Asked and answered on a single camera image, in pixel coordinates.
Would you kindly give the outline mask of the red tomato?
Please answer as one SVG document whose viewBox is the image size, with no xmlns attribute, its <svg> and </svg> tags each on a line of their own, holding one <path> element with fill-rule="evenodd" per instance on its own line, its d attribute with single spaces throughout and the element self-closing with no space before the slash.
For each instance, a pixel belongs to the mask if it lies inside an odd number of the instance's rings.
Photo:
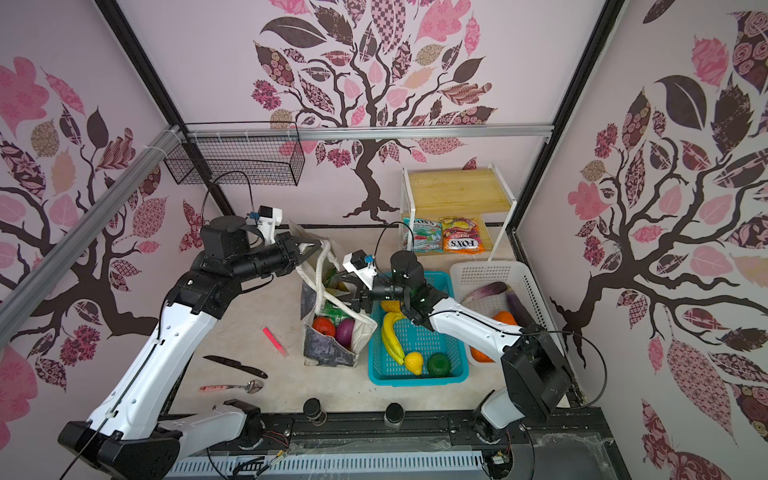
<svg viewBox="0 0 768 480">
<path fill-rule="evenodd" d="M 318 316 L 312 322 L 312 328 L 325 336 L 334 337 L 336 334 L 336 327 L 334 323 L 327 317 Z"/>
</svg>

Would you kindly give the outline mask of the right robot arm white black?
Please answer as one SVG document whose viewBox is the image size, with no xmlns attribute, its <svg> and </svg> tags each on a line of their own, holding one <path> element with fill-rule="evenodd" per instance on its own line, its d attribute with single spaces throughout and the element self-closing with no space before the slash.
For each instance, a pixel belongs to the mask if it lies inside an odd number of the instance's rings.
<svg viewBox="0 0 768 480">
<path fill-rule="evenodd" d="M 451 336 L 496 361 L 505 387 L 488 394 L 476 408 L 478 426 L 501 430 L 523 419 L 545 422 L 565 397 L 571 371 L 550 331 L 536 323 L 506 325 L 471 310 L 429 284 L 411 251 L 391 256 L 388 276 L 362 250 L 346 255 L 342 265 L 357 287 L 353 301 L 362 308 L 395 300 L 412 324 Z"/>
</svg>

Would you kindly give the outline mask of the green yellow snack bag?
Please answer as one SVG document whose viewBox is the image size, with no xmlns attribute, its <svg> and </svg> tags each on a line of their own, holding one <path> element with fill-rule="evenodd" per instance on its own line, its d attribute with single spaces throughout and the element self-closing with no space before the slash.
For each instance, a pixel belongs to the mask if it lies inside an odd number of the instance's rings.
<svg viewBox="0 0 768 480">
<path fill-rule="evenodd" d="M 337 274 L 338 269 L 331 266 L 330 269 L 323 274 L 323 286 L 325 287 L 326 292 L 330 295 L 339 299 L 344 299 L 349 293 L 349 290 L 343 282 L 338 280 Z M 344 318 L 348 318 L 348 315 L 338 305 L 328 299 L 325 300 L 321 315 L 329 318 L 335 326 L 337 326 Z"/>
</svg>

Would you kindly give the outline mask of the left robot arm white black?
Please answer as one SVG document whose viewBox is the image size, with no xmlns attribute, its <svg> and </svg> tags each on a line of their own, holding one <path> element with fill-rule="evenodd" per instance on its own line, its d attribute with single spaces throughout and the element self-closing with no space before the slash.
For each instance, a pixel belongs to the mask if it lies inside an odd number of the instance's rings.
<svg viewBox="0 0 768 480">
<path fill-rule="evenodd" d="M 260 443 L 261 411 L 240 400 L 177 421 L 160 416 L 196 348 L 245 293 L 243 283 L 288 275 L 322 248 L 318 240 L 264 230 L 237 216 L 202 227 L 203 249 L 165 296 L 136 359 L 88 419 L 60 432 L 59 444 L 75 459 L 114 479 L 162 479 L 178 460 L 219 443 Z"/>
</svg>

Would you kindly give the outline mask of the cream canvas grocery bag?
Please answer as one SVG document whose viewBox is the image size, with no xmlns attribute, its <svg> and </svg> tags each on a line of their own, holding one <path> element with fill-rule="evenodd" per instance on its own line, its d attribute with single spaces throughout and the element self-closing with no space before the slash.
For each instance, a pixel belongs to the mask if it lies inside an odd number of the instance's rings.
<svg viewBox="0 0 768 480">
<path fill-rule="evenodd" d="M 355 367 L 376 332 L 377 323 L 366 311 L 352 308 L 352 296 L 359 288 L 352 281 L 341 278 L 347 271 L 342 258 L 336 254 L 335 242 L 294 223 L 289 224 L 289 232 L 319 243 L 319 250 L 296 270 L 302 280 L 303 362 L 312 367 Z M 329 319 L 335 328 L 348 319 L 352 323 L 343 334 L 323 334 L 314 327 L 319 317 Z"/>
</svg>

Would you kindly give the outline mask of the wrinkled yellow fruit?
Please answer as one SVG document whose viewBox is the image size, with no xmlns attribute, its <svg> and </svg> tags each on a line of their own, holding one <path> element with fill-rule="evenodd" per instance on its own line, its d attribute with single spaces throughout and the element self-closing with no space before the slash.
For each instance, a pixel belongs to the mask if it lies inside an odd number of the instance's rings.
<svg viewBox="0 0 768 480">
<path fill-rule="evenodd" d="M 388 313 L 401 313 L 401 303 L 396 300 L 385 300 L 380 302 L 381 308 Z"/>
</svg>

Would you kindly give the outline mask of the purple onion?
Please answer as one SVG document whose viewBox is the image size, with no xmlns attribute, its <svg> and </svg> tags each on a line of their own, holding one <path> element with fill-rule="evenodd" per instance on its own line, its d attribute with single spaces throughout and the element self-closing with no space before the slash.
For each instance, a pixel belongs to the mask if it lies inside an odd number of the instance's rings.
<svg viewBox="0 0 768 480">
<path fill-rule="evenodd" d="M 355 327 L 353 318 L 344 318 L 335 328 L 334 338 L 336 342 L 346 349 L 351 348 L 352 337 Z"/>
</svg>

